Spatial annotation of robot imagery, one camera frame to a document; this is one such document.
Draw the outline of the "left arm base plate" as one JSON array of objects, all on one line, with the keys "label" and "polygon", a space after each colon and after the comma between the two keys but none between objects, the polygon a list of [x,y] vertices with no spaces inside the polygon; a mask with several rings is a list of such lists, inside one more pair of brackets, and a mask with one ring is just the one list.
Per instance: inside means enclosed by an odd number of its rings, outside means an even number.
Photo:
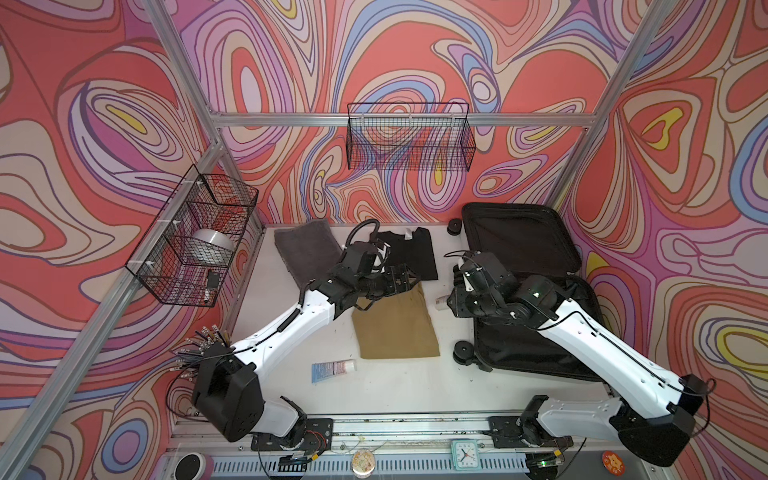
[{"label": "left arm base plate", "polygon": [[332,447],[334,420],[330,417],[309,418],[300,422],[286,437],[254,433],[254,452],[322,453]]}]

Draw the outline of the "black t-shirt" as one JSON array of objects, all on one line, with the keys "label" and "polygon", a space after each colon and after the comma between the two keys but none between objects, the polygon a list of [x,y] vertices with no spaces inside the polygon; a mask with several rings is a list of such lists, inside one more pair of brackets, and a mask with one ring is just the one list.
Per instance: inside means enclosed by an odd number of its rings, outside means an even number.
[{"label": "black t-shirt", "polygon": [[426,228],[407,234],[384,231],[377,238],[389,245],[386,266],[406,265],[422,281],[439,279],[431,233]]}]

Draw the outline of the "khaki shorts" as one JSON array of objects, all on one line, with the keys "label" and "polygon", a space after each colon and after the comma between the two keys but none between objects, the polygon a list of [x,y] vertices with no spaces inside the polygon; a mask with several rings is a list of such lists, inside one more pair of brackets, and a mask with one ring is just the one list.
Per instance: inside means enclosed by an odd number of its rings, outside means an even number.
[{"label": "khaki shorts", "polygon": [[365,360],[398,360],[440,356],[439,344],[427,309],[422,285],[369,302],[355,309],[352,322]]}]

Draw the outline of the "blue white tube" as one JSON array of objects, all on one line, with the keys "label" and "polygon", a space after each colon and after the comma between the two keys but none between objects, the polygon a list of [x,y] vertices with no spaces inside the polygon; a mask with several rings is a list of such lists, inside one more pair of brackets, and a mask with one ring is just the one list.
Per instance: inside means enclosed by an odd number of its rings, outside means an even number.
[{"label": "blue white tube", "polygon": [[356,363],[353,359],[314,363],[311,367],[311,382],[316,384],[355,370]]}]

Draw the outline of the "black suitcase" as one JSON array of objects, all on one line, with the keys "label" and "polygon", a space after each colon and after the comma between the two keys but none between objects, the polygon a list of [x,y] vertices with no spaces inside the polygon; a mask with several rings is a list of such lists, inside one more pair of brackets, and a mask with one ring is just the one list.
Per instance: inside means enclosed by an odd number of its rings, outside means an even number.
[{"label": "black suitcase", "polygon": [[547,337],[566,299],[596,324],[602,322],[596,295],[579,275],[582,260],[561,216],[543,205],[474,202],[463,207],[462,221],[469,248],[462,254],[464,266],[455,269],[484,274],[486,285],[476,291],[485,315],[470,318],[474,338],[455,344],[455,362],[486,372],[599,381],[588,366]]}]

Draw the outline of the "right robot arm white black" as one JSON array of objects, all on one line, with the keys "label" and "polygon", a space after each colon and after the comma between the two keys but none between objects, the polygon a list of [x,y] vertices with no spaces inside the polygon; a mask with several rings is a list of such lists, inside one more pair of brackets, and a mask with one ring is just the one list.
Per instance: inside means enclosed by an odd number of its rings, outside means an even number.
[{"label": "right robot arm white black", "polygon": [[458,318],[520,326],[559,345],[610,390],[602,401],[537,395],[519,416],[523,443],[567,436],[616,440],[641,460],[670,467],[697,434],[708,382],[679,376],[637,352],[593,319],[569,293],[541,275],[523,281],[490,252],[461,251],[446,303]]}]

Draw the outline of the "white bottle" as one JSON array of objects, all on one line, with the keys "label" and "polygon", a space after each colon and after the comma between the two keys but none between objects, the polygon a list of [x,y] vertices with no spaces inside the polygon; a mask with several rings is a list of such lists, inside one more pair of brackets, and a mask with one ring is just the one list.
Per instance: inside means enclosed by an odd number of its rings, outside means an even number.
[{"label": "white bottle", "polygon": [[450,296],[442,296],[436,299],[435,301],[435,308],[438,311],[449,311],[451,309],[449,305]]}]

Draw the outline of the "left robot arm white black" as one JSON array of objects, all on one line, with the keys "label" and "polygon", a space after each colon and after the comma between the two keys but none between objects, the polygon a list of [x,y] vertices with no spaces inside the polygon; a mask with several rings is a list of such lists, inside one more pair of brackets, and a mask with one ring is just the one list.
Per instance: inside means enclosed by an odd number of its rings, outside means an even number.
[{"label": "left robot arm white black", "polygon": [[286,397],[266,399],[261,383],[313,333],[359,309],[361,300],[373,305],[418,284],[407,265],[387,265],[389,251],[376,231],[366,242],[350,234],[339,261],[304,286],[294,306],[243,340],[208,341],[189,367],[196,374],[194,408],[229,442],[270,435],[284,449],[298,448],[307,434],[304,411]]}]

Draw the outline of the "grey towel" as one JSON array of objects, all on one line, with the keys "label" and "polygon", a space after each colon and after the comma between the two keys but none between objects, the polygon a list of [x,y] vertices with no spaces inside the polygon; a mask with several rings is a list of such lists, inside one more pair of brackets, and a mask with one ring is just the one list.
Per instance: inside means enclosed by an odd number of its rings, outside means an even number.
[{"label": "grey towel", "polygon": [[274,233],[277,251],[299,288],[324,276],[342,256],[342,248],[325,219]]}]

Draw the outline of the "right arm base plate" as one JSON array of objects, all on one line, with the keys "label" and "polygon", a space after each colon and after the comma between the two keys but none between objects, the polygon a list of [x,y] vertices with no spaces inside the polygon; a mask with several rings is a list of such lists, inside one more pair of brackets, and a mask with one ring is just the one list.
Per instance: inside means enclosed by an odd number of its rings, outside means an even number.
[{"label": "right arm base plate", "polygon": [[522,420],[519,416],[489,417],[488,429],[483,434],[492,439],[495,448],[567,450],[574,445],[570,436],[552,436],[536,420]]}]

